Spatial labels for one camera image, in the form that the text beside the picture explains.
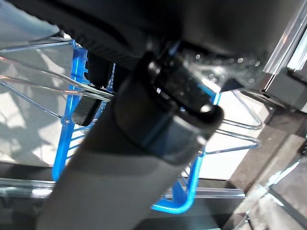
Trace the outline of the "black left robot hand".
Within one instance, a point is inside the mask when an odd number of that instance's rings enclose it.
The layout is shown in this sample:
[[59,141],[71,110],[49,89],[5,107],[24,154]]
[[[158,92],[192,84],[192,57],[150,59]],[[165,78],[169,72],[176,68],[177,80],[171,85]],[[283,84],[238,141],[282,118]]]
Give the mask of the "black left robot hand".
[[60,175],[39,230],[131,230],[253,88],[301,0],[14,0],[128,70]]

